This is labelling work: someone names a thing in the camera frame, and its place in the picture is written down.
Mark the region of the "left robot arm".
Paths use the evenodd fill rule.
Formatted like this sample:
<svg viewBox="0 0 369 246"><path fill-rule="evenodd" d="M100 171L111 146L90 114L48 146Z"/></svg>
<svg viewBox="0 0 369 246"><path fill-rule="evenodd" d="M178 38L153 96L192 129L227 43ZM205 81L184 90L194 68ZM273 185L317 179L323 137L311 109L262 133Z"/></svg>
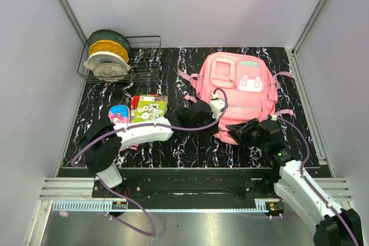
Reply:
<svg viewBox="0 0 369 246"><path fill-rule="evenodd" d="M146 122L114 124L106 121L81 139L80 151L71 164L86 167L105 184L105 192L117 198L125 189L123 177L114 163L120 151L142 143L167 141L176 131L215 133L227 108L227 102L216 97L210 103L199 101L182 112Z"/></svg>

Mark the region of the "pink school backpack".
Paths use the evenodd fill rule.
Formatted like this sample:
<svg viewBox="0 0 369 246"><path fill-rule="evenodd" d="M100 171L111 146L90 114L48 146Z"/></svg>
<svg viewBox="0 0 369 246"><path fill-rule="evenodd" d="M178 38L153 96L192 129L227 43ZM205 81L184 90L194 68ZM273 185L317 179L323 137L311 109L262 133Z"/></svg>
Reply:
<svg viewBox="0 0 369 246"><path fill-rule="evenodd" d="M198 74L188 75L181 69L178 74L189 81L195 89L196 98L209 103L216 88L222 88L227 95L228 108L219 122L219 132L214 135L222 142L232 145L226 128L229 124L239 124L269 115L293 115L291 109L276 111L280 84L278 75L292 77L286 71L272 75L265 62L255 56L217 52L207 56Z"/></svg>

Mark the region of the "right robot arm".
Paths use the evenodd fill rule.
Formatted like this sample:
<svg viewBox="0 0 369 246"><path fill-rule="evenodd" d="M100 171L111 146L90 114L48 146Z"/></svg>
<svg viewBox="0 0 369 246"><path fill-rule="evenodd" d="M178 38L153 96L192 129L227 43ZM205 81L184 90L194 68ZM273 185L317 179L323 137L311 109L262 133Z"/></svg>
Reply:
<svg viewBox="0 0 369 246"><path fill-rule="evenodd" d="M242 148L255 146L262 152L261 164L272 168L262 183L263 194L278 196L304 221L315 245L363 245L360 215L345 209L310 176L284 139L280 122L253 119L228 125L228 134Z"/></svg>

